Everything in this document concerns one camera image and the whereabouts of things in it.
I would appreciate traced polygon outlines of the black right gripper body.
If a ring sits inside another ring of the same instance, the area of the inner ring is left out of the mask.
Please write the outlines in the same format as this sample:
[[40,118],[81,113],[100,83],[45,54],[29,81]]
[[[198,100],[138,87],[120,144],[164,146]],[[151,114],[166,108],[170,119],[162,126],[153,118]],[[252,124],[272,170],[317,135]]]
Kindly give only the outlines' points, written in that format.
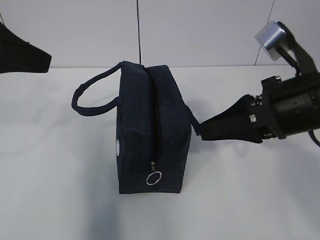
[[247,140],[272,138],[283,140],[287,138],[280,127],[279,114],[276,112],[271,97],[272,87],[280,82],[279,76],[266,78],[261,81],[262,93],[260,95],[246,96],[246,115],[249,122],[249,130],[246,133]]

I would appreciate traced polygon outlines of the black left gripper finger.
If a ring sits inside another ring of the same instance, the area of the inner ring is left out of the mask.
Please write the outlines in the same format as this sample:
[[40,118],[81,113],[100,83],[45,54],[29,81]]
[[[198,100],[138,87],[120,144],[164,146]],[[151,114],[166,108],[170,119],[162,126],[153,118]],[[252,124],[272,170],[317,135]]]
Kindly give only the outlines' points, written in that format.
[[0,72],[47,73],[52,56],[0,24]]

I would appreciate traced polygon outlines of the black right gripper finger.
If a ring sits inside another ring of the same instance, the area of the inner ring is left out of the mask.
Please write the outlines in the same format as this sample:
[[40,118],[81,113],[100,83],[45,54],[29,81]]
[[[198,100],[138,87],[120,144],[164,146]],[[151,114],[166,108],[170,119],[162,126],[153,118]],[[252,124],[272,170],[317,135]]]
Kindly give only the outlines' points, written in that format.
[[248,109],[254,97],[246,94],[224,112],[200,124],[204,141],[240,140],[256,144],[263,142],[252,126]]

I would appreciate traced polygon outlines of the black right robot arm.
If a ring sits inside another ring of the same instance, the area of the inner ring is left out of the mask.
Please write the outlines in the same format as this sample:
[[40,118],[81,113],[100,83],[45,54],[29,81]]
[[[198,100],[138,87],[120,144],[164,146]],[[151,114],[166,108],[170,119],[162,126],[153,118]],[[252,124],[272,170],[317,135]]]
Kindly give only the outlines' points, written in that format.
[[287,80],[272,76],[261,85],[260,95],[246,94],[224,112],[202,122],[202,140],[261,144],[320,128],[319,73]]

